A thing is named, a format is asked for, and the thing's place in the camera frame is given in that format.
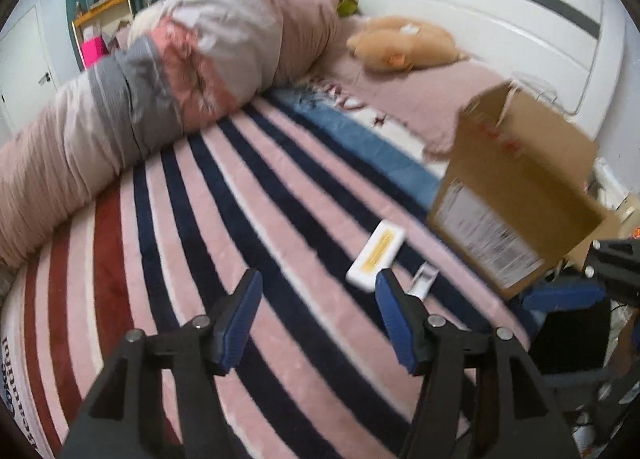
yellow label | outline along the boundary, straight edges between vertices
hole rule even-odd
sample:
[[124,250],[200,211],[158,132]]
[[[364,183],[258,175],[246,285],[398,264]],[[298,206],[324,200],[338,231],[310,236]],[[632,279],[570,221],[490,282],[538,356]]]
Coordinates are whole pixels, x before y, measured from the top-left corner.
[[364,263],[360,267],[360,270],[364,271],[365,273],[371,273],[374,269],[376,269],[378,263],[380,262],[380,259],[382,258],[382,255],[385,254],[386,249],[389,247],[389,244],[391,244],[391,241],[393,239],[394,233],[391,230],[386,229],[382,233],[382,237],[380,237],[378,244],[376,244],[369,257],[367,257],[367,260],[364,261]]

orange stuffed animal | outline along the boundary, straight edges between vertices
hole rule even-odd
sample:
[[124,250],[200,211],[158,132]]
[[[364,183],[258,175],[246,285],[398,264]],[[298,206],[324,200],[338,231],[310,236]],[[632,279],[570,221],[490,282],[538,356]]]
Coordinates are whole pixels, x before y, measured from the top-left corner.
[[452,64],[466,58],[451,34],[435,24],[406,17],[369,19],[347,47],[367,69],[379,72]]

red stripe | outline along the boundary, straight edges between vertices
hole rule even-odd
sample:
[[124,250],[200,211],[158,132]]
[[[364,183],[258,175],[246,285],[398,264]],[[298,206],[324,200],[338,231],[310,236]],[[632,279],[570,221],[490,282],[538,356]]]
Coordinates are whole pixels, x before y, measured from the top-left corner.
[[53,426],[51,413],[47,404],[47,398],[42,386],[42,376],[40,375],[40,364],[38,363],[38,351],[36,348],[36,277],[38,274],[38,264],[40,254],[34,255],[27,265],[25,292],[24,292],[24,348],[27,362],[27,374],[31,386],[31,394],[38,411],[38,418],[44,431],[44,435],[49,442],[53,455],[58,455],[60,448],[60,438]]
[[71,364],[66,312],[66,274],[69,260],[70,223],[53,235],[49,267],[49,339],[53,375],[66,422],[71,425],[78,415],[82,397]]
[[133,329],[122,250],[120,181],[95,203],[94,296],[100,350],[108,357]]

door handle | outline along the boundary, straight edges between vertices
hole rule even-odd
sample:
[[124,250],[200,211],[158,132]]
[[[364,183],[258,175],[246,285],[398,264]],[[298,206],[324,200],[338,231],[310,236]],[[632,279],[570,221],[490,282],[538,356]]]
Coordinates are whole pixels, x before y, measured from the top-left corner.
[[51,81],[51,75],[49,73],[44,73],[44,76],[40,78],[40,80],[38,80],[38,83],[40,85],[44,85],[45,82],[50,82],[50,81]]

bright pink box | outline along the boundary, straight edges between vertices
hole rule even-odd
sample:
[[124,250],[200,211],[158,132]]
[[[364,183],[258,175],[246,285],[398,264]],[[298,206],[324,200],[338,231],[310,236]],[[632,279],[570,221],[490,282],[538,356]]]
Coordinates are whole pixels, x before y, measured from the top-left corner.
[[101,36],[83,42],[80,49],[82,50],[85,68],[92,66],[106,54],[109,54],[107,46]]

